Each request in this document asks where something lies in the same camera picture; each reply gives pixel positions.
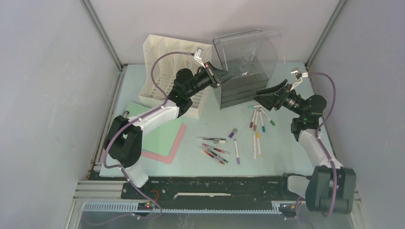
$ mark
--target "pink folder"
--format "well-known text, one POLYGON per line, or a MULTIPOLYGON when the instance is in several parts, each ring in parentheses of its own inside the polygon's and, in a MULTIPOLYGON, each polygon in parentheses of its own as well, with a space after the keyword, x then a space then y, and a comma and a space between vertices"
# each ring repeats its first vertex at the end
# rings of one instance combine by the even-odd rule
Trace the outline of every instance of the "pink folder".
POLYGON ((171 164, 173 162, 174 156, 176 156, 177 150, 179 149, 181 140, 183 139, 184 133, 186 132, 186 128, 187 126, 182 124, 180 126, 179 131, 177 132, 177 136, 174 139, 174 143, 173 146, 171 147, 171 152, 169 155, 167 156, 162 156, 159 154, 155 154, 153 152, 147 151, 147 150, 142 150, 142 154, 141 156, 153 159, 153 160, 157 160, 166 164, 171 164))

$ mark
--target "white wall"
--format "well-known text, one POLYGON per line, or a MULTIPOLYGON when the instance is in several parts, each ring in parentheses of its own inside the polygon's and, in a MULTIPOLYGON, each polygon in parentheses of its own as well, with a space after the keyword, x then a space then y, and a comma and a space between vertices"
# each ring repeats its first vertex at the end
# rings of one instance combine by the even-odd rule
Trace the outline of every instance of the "white wall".
MULTIPOLYGON (((349 1, 311 67, 337 87, 328 123, 375 229, 404 228, 405 2, 349 1)), ((327 80, 314 77, 331 100, 327 80)))
POLYGON ((116 77, 79 0, 2 1, 1 228, 63 227, 116 77))
MULTIPOLYGON (((144 63, 149 34, 211 44, 214 37, 261 28, 283 35, 288 61, 306 61, 338 0, 93 0, 123 63, 144 63)), ((282 60, 281 39, 273 41, 282 60)))

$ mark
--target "green paper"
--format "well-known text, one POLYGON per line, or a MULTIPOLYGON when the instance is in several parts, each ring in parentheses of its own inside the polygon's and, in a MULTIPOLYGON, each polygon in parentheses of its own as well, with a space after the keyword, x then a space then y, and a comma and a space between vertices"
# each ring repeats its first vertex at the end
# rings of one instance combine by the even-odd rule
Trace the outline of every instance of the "green paper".
MULTIPOLYGON (((129 112, 128 117, 132 117, 144 113, 149 109, 136 103, 129 103, 126 111, 129 112)), ((183 120, 181 118, 176 118, 152 130, 142 138, 142 149, 162 156, 169 155, 182 123, 183 120)))

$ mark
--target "marker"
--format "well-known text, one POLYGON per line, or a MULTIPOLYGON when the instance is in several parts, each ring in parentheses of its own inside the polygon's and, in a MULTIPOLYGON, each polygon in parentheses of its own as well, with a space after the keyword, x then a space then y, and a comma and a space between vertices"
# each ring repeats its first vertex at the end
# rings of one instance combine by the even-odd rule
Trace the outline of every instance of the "marker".
POLYGON ((256 159, 256 135, 253 134, 253 158, 256 159))
POLYGON ((231 153, 229 153, 229 152, 226 151, 226 150, 218 149, 218 148, 215 148, 215 147, 213 147, 213 146, 207 145, 207 144, 205 144, 205 143, 203 143, 202 145, 205 146, 205 147, 207 147, 208 149, 212 149, 212 150, 218 151, 218 152, 220 152, 220 153, 222 153, 222 154, 225 154, 225 155, 227 155, 227 156, 231 155, 231 153))
POLYGON ((199 140, 203 141, 214 141, 214 143, 225 143, 226 138, 213 138, 213 137, 197 137, 199 140))
POLYGON ((228 163, 228 162, 229 162, 228 160, 225 160, 225 158, 219 156, 219 155, 216 154, 214 151, 212 151, 212 150, 210 150, 210 149, 208 149, 208 148, 205 148, 204 146, 200 146, 200 150, 202 150, 202 151, 208 151, 210 154, 214 155, 214 157, 215 157, 216 159, 220 160, 220 161, 223 161, 223 162, 225 162, 225 163, 228 163))
POLYGON ((253 112, 253 118, 252 118, 252 121, 250 122, 250 126, 249 126, 250 128, 252 128, 253 122, 255 121, 256 111, 257 111, 257 108, 255 108, 255 112, 253 112))
POLYGON ((259 150, 259 156, 262 156, 262 150, 260 149, 260 135, 256 132, 256 139, 257 139, 257 149, 259 150))
POLYGON ((267 117, 267 119, 270 121, 270 123, 272 125, 276 125, 273 120, 271 120, 271 118, 267 115, 267 113, 263 110, 263 108, 260 108, 260 111, 263 112, 265 114, 265 116, 267 117))
POLYGON ((236 142, 236 139, 234 140, 235 142, 235 150, 236 150, 236 163, 240 165, 240 159, 239 159, 239 152, 238 152, 238 143, 236 142))
POLYGON ((208 152, 208 151, 206 151, 206 150, 204 150, 203 152, 204 152, 206 155, 212 157, 215 161, 217 161, 217 162, 219 162, 219 163, 225 165, 225 162, 223 162, 223 161, 221 161, 220 159, 216 158, 214 155, 210 154, 210 152, 208 152))
POLYGON ((234 136, 234 134, 236 134, 236 132, 238 132, 238 129, 235 128, 235 129, 232 131, 232 133, 229 134, 228 137, 229 137, 229 138, 232 138, 232 137, 234 136))
POLYGON ((257 109, 259 109, 260 107, 262 107, 262 105, 254 105, 254 106, 248 106, 247 108, 249 108, 249 109, 253 109, 253 108, 257 108, 257 109))
POLYGON ((256 128, 257 128, 257 118, 259 117, 259 111, 256 110, 256 108, 255 108, 255 111, 256 111, 256 116, 255 116, 255 125, 253 126, 253 131, 256 131, 256 128))
POLYGON ((263 133, 264 133, 264 132, 266 132, 266 128, 265 128, 265 123, 263 122, 262 111, 259 111, 259 115, 260 115, 260 121, 262 122, 262 130, 263 130, 263 133))

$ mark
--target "green marker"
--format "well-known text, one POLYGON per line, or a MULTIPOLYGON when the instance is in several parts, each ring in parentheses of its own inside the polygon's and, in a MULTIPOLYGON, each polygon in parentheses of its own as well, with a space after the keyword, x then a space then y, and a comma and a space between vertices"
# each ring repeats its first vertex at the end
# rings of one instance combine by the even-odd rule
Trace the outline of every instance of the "green marker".
POLYGON ((248 106, 247 108, 249 108, 249 109, 254 109, 254 108, 257 108, 257 109, 259 109, 260 107, 262 107, 262 105, 252 105, 252 106, 248 106))
POLYGON ((262 109, 262 107, 260 107, 260 111, 265 114, 266 118, 270 121, 270 123, 271 123, 272 125, 276 125, 276 124, 273 122, 273 120, 271 120, 271 118, 270 118, 270 117, 266 114, 266 112, 262 109))

